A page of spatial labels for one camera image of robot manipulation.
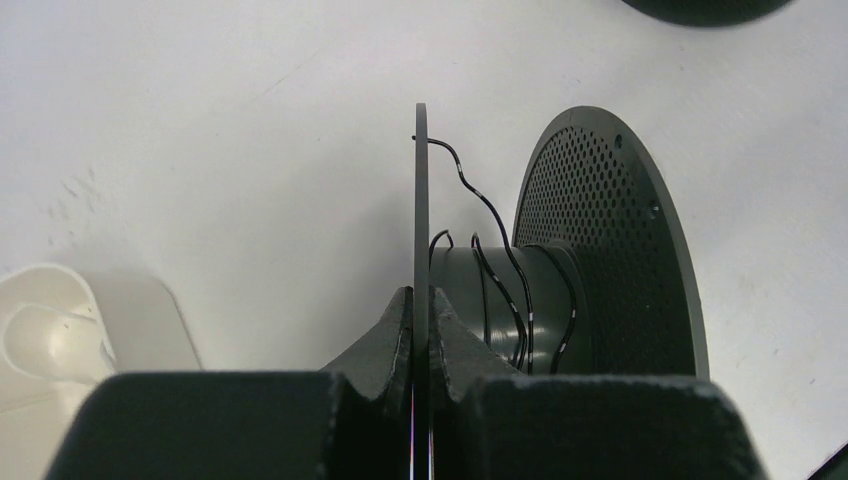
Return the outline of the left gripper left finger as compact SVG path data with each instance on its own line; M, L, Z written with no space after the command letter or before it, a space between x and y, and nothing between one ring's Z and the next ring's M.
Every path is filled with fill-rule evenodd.
M83 402L51 479L405 479L413 291L317 371L139 372Z

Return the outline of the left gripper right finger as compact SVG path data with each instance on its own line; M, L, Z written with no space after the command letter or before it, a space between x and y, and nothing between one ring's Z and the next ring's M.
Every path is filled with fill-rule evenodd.
M519 373L430 293L438 479L763 479L736 406L686 376Z

